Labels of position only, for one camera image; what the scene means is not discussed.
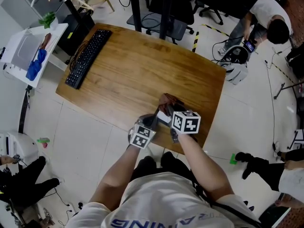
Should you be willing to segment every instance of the white t-shirt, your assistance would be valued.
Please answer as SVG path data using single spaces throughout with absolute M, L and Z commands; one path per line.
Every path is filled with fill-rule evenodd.
M 285 169 L 280 178 L 279 190 L 304 203 L 304 169 Z
M 284 18 L 289 34 L 291 34 L 291 23 L 288 14 L 275 0 L 257 0 L 250 12 L 255 15 L 258 23 L 267 28 L 269 21 L 274 15 Z
M 228 205 L 257 220 L 236 195 L 218 203 Z M 192 183 L 164 172 L 137 178 L 126 188 L 119 208 L 111 212 L 100 203 L 88 203 L 72 217 L 66 228 L 252 228 L 228 211 L 210 206 L 196 194 Z

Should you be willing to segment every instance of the tile floor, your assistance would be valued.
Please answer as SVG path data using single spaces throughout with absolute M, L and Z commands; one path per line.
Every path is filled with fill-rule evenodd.
M 96 8 L 93 19 L 96 22 L 134 29 L 133 26 L 126 24 L 132 14 L 131 6 L 124 9 L 118 0 L 111 0 L 111 2 L 115 12 L 111 12 L 108 5 L 104 4 Z M 140 0 L 140 4 L 144 9 L 144 0 Z M 213 12 L 206 12 L 201 18 L 198 16 L 199 11 L 195 14 L 195 23 L 192 25 L 195 31 L 200 32 L 196 53 L 211 60 L 213 59 L 212 45 L 227 37 L 201 24 L 208 24 L 230 33 L 238 20 L 223 16 L 224 25 L 221 26 L 216 23 L 217 17 Z M 178 44 L 191 50 L 194 37 L 195 35 L 186 32 Z M 248 77 L 238 85 L 225 82 L 218 110 L 204 145 L 204 150 L 227 173 L 234 192 L 244 200 L 248 200 L 250 206 L 255 206 L 254 213 L 257 216 L 276 200 L 279 193 L 271 191 L 256 174 L 251 174 L 247 180 L 242 180 L 241 174 L 245 165 L 231 165 L 229 159 L 232 153 L 244 151 L 272 162 L 275 161 L 271 147 L 273 109 L 264 61 L 267 60 L 270 64 L 274 53 L 272 47 L 277 52 L 289 46 L 290 43 L 280 46 L 269 42 L 263 43 L 248 63 Z M 216 58 L 219 57 L 217 54 L 219 47 L 220 45 L 216 45 L 214 48 Z M 284 60 L 284 56 L 289 51 L 290 48 L 280 55 L 275 55 L 273 62 L 295 80 Z M 276 94 L 281 83 L 290 84 L 290 81 L 276 67 L 272 66 L 268 72 L 273 95 Z M 25 122 L 25 133 L 34 140 L 39 137 L 48 137 L 51 140 L 46 149 L 39 146 L 39 150 L 51 159 L 51 165 L 43 171 L 39 179 L 45 180 L 50 173 L 63 177 L 65 183 L 60 185 L 58 192 L 65 202 L 72 203 L 78 211 L 78 202 L 87 202 L 90 199 L 102 176 L 125 150 L 127 133 L 56 95 L 55 90 L 62 74 L 63 72 L 53 65 L 47 66 L 31 99 Z M 286 148 L 292 141 L 293 131 L 297 126 L 296 105 L 292 90 L 283 91 L 273 104 L 274 140 L 280 141 L 282 147 Z M 154 144 L 151 144 L 150 148 L 159 160 L 163 148 Z M 188 164 L 185 156 L 174 154 Z M 142 151 L 138 160 L 145 155 L 147 153 Z M 51 212 L 55 221 L 66 222 L 66 207 L 57 195 L 44 198 L 39 203 Z

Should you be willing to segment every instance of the blue object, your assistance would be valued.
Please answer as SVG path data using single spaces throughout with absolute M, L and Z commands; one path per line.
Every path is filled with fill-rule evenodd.
M 28 78 L 30 81 L 33 81 L 36 78 L 38 72 L 41 70 L 41 63 L 46 58 L 46 55 L 47 51 L 45 49 L 39 49 L 37 59 L 30 63 L 26 75 L 26 78 Z

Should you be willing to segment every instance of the yellow black caution tape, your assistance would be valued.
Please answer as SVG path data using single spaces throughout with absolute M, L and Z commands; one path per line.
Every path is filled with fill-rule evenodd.
M 226 35 L 226 36 L 229 37 L 229 35 L 228 35 L 227 33 L 224 33 L 224 32 L 222 32 L 222 31 L 220 31 L 220 30 L 218 30 L 218 29 L 216 29 L 216 28 L 213 28 L 213 27 L 211 27 L 211 26 L 209 26 L 209 25 L 206 25 L 206 24 L 201 24 L 201 25 L 206 26 L 206 27 L 209 28 L 209 29 L 215 30 L 215 31 L 217 31 L 218 33 L 221 33 L 221 34 Z M 197 46 L 197 43 L 198 43 L 198 39 L 199 39 L 199 32 L 196 32 L 196 37 L 195 37 L 195 40 L 194 40 L 194 46 L 193 46 L 193 49 L 192 49 L 193 52 L 195 52 L 195 49 L 196 49 L 196 46 Z M 295 83 L 291 80 L 291 78 L 288 77 L 288 76 L 287 76 L 279 67 L 277 67 L 274 63 L 272 63 L 272 64 L 273 64 L 277 69 L 279 69 L 280 72 L 281 72 L 282 74 L 284 74 L 284 75 L 285 75 L 293 84 L 295 84 Z
M 199 40 L 199 32 L 196 32 L 196 36 L 195 36 L 195 40 L 194 40 L 194 45 L 193 45 L 193 49 L 192 51 L 195 52 L 196 46 L 198 44 L 198 40 Z

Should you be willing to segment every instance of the dark hair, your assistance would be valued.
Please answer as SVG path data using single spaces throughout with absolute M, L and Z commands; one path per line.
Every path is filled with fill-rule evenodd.
M 284 44 L 290 36 L 289 28 L 281 19 L 271 21 L 267 30 L 267 39 L 274 44 Z

